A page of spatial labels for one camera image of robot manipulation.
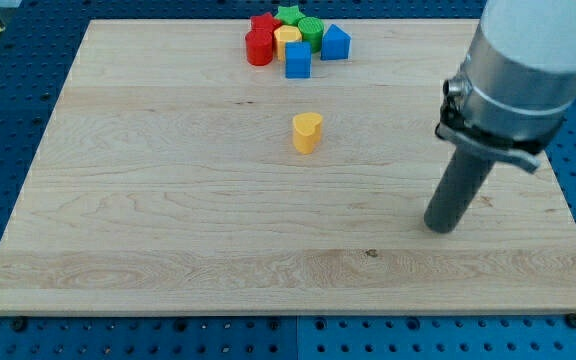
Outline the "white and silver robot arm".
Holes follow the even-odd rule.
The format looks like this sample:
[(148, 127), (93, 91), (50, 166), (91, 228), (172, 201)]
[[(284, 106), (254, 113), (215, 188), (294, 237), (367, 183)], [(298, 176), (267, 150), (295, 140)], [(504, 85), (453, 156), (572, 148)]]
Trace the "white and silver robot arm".
[(452, 166), (534, 172), (576, 99), (576, 0), (487, 2), (443, 95)]

